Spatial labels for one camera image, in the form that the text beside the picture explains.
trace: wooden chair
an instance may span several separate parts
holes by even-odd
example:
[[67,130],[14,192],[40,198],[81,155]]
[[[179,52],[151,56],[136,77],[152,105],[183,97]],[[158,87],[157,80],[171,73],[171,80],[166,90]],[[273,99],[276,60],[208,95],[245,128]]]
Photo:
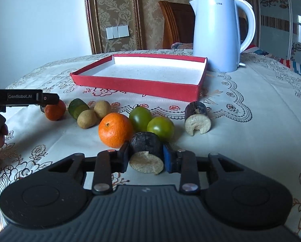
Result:
[[[164,16],[163,49],[171,49],[174,43],[193,43],[195,14],[190,4],[159,1]],[[239,17],[240,39],[248,32],[246,19]]]

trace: white tablecloth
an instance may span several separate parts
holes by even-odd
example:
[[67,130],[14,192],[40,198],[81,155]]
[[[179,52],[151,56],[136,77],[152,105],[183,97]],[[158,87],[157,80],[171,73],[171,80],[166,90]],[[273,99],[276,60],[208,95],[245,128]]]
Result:
[[[190,55],[191,50],[150,50],[146,53]],[[81,98],[90,106],[107,100],[114,110],[128,115],[137,104],[155,115],[172,119],[176,134],[174,148],[196,155],[221,153],[284,184],[293,195],[293,208],[286,225],[301,236],[301,77],[279,62],[244,53],[240,67],[232,73],[208,72],[201,101],[209,107],[211,130],[191,137],[183,130],[185,102],[131,94],[109,89],[76,86],[73,72],[96,59],[92,55],[46,64],[9,88],[43,89],[58,93],[68,105]],[[66,156],[80,152],[95,156],[108,149],[98,137],[98,128],[79,128],[68,113],[52,122],[38,106],[8,108],[5,114],[9,135],[0,156],[0,193],[12,182]],[[205,174],[201,187],[206,188]],[[176,184],[179,174],[142,174],[130,166],[124,174],[114,174],[113,184]],[[91,188],[91,175],[85,187]],[[0,212],[0,230],[5,222]]]

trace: white wall switch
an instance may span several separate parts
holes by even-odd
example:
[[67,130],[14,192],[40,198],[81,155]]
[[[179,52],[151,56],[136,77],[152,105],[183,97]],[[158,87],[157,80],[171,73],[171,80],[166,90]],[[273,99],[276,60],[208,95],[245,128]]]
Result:
[[113,32],[113,38],[119,38],[117,26],[112,27],[112,32]]
[[107,32],[107,39],[113,39],[113,31],[112,31],[112,27],[108,27],[106,28],[106,32]]
[[119,37],[129,36],[128,25],[118,26],[118,35]]

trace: ridged gray surface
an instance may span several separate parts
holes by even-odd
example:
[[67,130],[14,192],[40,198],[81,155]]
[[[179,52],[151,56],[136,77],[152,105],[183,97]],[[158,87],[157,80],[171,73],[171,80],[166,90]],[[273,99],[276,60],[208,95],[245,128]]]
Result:
[[0,242],[296,242],[284,227],[245,231],[209,215],[198,198],[174,186],[119,186],[96,196],[73,221],[51,229],[24,230],[8,225]]

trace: kettle handle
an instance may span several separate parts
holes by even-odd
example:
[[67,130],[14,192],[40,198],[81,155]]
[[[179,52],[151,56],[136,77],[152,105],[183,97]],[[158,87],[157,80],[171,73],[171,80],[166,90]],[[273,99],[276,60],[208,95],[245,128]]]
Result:
[[256,32],[256,18],[255,13],[253,12],[253,7],[250,3],[244,0],[235,0],[235,2],[236,6],[245,12],[248,19],[248,33],[245,40],[240,45],[240,53],[242,53],[253,41],[253,37],[255,36]]

